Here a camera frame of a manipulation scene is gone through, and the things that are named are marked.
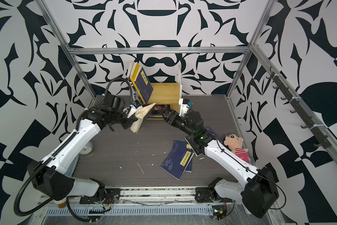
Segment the small blue book yellow label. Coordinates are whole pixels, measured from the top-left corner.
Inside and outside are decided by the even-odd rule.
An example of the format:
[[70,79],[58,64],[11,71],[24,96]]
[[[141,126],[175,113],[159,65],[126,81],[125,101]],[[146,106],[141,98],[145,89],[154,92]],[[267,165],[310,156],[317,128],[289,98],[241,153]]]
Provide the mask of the small blue book yellow label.
[[155,105],[156,103],[152,103],[150,105],[141,107],[135,112],[134,116],[137,118],[137,120],[133,122],[133,124],[131,125],[132,132],[134,132],[135,134],[139,132],[145,117],[150,113],[150,111],[154,108]]

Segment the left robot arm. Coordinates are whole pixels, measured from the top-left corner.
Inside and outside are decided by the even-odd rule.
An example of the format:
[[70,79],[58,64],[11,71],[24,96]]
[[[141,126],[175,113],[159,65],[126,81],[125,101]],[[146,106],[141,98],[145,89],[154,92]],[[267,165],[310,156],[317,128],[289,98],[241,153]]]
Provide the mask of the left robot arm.
[[[14,200],[13,210],[17,216],[28,216],[51,201],[65,200],[69,205],[69,198],[86,196],[96,202],[105,199],[105,185],[96,179],[79,179],[66,176],[71,163],[81,153],[90,140],[100,133],[105,126],[121,124],[124,129],[129,128],[137,119],[135,117],[136,104],[132,102],[124,106],[125,100],[117,95],[104,92],[103,98],[93,107],[85,109],[76,121],[76,127],[70,135],[51,153],[41,161],[32,161],[27,170],[29,178],[24,182]],[[46,194],[49,199],[29,211],[20,209],[20,202],[29,184]]]

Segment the blue book front yellow label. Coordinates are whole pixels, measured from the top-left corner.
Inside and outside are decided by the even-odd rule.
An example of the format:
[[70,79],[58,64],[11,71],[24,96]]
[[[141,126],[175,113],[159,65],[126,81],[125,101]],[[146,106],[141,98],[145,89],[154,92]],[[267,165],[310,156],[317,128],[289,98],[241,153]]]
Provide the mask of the blue book front yellow label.
[[139,85],[139,88],[141,90],[143,98],[144,98],[144,100],[147,104],[150,100],[151,95],[152,95],[153,87],[152,87],[143,67],[141,67],[141,69],[140,69],[138,79],[137,79],[137,83]]

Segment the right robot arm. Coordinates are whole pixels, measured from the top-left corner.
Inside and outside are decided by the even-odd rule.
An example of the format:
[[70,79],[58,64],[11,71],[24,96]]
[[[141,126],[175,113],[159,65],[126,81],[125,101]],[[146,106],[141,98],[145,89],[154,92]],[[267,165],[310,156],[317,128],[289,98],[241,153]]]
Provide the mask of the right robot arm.
[[204,127],[199,112],[180,116],[175,110],[167,110],[163,118],[169,125],[187,134],[186,140],[193,150],[219,163],[237,182],[216,178],[209,187],[220,198],[241,202],[257,218],[262,218],[279,198],[273,174],[266,168],[257,167],[240,159]]

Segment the purple book with old man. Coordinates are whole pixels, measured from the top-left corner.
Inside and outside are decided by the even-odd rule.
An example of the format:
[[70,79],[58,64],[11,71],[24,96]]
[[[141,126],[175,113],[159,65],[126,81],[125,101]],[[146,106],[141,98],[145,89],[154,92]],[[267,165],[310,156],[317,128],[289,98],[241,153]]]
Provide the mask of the purple book with old man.
[[150,113],[148,114],[148,116],[149,117],[160,117],[160,118],[162,118],[162,114],[165,112],[165,111],[167,111],[167,110],[169,110],[169,109],[171,109],[171,106],[170,105],[155,105],[152,109],[151,109],[151,111],[150,111]]

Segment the yellow cartoon cover book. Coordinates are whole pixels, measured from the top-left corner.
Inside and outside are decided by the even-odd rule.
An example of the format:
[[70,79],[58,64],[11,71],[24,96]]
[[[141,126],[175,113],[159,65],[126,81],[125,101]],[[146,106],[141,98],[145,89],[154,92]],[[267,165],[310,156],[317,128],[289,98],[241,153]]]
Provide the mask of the yellow cartoon cover book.
[[140,96],[141,96],[141,99],[143,100],[143,104],[146,104],[146,102],[145,102],[145,100],[144,100],[144,98],[143,98],[143,95],[142,95],[142,93],[141,93],[141,90],[140,90],[140,88],[139,88],[139,85],[138,85],[138,83],[137,83],[137,79],[138,79],[138,75],[139,75],[139,72],[140,72],[140,69],[137,71],[137,73],[136,73],[136,75],[135,75],[135,79],[134,79],[134,84],[137,86],[137,89],[138,89],[138,91],[139,91],[139,94],[140,94]]

